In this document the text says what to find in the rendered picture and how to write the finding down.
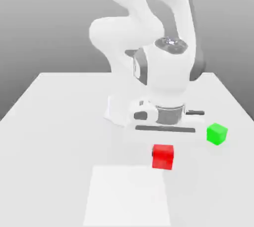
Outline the small red cube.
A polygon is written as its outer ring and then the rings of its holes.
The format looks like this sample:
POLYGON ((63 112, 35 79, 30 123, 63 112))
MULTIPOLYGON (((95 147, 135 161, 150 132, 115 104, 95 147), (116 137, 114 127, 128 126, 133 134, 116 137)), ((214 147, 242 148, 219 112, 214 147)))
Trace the small red cube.
POLYGON ((173 145, 154 144, 152 148, 152 167, 171 170, 174 160, 173 145))

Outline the small green cube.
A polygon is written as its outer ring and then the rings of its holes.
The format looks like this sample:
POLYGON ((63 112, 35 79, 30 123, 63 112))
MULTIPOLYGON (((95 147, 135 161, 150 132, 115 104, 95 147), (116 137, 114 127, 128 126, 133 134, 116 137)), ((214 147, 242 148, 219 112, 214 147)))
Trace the small green cube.
POLYGON ((226 140, 228 128, 214 123, 206 129, 206 140, 214 145, 220 145, 226 140))

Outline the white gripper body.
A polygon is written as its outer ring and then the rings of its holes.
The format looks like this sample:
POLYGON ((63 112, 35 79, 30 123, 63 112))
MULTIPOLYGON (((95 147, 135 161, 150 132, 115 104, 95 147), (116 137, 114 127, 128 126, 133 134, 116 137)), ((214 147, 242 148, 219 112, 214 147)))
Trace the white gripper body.
POLYGON ((174 125, 137 123, 127 126, 127 140, 204 139, 205 123, 202 120, 183 120, 174 125))

